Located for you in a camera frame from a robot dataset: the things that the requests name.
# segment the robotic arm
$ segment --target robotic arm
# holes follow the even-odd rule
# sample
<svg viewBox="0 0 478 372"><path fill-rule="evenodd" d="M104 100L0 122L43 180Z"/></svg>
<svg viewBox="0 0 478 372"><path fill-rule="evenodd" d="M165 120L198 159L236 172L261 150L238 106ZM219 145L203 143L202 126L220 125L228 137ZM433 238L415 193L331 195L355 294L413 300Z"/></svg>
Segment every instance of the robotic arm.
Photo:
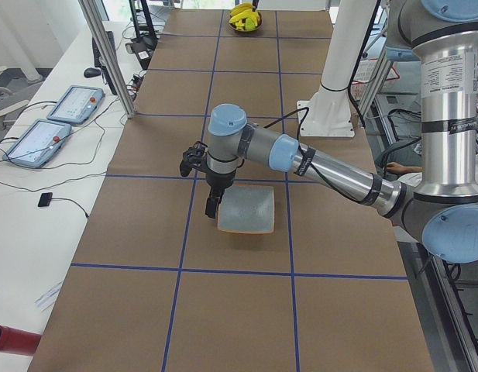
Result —
<svg viewBox="0 0 478 372"><path fill-rule="evenodd" d="M240 107L211 113L209 146L184 153L182 176L206 174L206 215L216 216L239 158L291 171L373 206L443 260L478 260L478 184L475 182L478 0L393 0L389 38L421 59L423 181L415 189L389 182L312 149L286 134L248 122Z"/></svg>

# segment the white table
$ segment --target white table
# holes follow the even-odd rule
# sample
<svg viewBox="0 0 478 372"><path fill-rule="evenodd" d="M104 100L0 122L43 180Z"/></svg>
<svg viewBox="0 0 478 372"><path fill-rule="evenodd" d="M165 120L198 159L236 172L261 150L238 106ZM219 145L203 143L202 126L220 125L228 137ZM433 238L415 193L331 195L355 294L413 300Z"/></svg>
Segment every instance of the white table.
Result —
<svg viewBox="0 0 478 372"><path fill-rule="evenodd" d="M107 30L114 32L117 46L126 26L122 22L105 24ZM141 68L135 56L126 53L124 43L125 40L118 48L117 57L128 82ZM73 84L100 87L104 89L106 96L94 113L97 115L108 107L115 96L103 84L101 77L84 78L84 70L92 65L91 33L85 27L30 103L57 101ZM51 106L42 109L42 105L38 105L24 112L9 130L7 137L22 134L35 119L45 118L50 108ZM54 170L28 170L10 163L0 163L0 181L37 189L69 178L106 171L123 131L120 123L123 114L122 105L116 102L98 120L106 133L91 164L66 165ZM88 162L101 134L101 129L94 123L90 124L71 136L45 167L67 162ZM11 143L3 144L2 148L6 150L10 146ZM48 191L53 192L54 198L71 198L90 212L103 179L103 176L88 177ZM53 306L41 312L34 301L64 279L87 222L84 213L69 201L52 201L49 207L38 208L41 192L19 191L0 185L0 324L37 333L43 332ZM0 372L25 371L31 359L28 356L0 353Z"/></svg>

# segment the person's arm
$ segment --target person's arm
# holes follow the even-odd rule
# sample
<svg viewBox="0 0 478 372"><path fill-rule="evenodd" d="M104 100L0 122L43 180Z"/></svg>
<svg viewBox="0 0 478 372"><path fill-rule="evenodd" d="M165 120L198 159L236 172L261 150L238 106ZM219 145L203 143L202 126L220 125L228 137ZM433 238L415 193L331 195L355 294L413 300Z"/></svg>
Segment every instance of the person's arm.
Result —
<svg viewBox="0 0 478 372"><path fill-rule="evenodd" d="M423 168L419 166L409 167L395 162L387 164L387 172L392 174L419 173L422 171Z"/></svg>

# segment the square plate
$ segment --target square plate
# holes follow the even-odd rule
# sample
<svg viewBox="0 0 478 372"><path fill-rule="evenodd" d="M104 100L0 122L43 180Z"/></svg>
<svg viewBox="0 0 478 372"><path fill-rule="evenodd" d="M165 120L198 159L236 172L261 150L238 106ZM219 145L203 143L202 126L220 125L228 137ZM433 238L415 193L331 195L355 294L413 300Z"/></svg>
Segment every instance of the square plate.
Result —
<svg viewBox="0 0 478 372"><path fill-rule="evenodd" d="M227 188L218 209L218 230L271 234L275 224L273 187L236 184Z"/></svg>

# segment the red cylinder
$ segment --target red cylinder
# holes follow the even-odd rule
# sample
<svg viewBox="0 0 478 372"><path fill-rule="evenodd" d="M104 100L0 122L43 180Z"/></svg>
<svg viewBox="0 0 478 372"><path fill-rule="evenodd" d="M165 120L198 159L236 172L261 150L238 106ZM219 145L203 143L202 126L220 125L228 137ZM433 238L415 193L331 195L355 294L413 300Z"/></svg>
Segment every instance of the red cylinder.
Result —
<svg viewBox="0 0 478 372"><path fill-rule="evenodd" d="M2 353L34 355L41 335L0 325L0 351Z"/></svg>

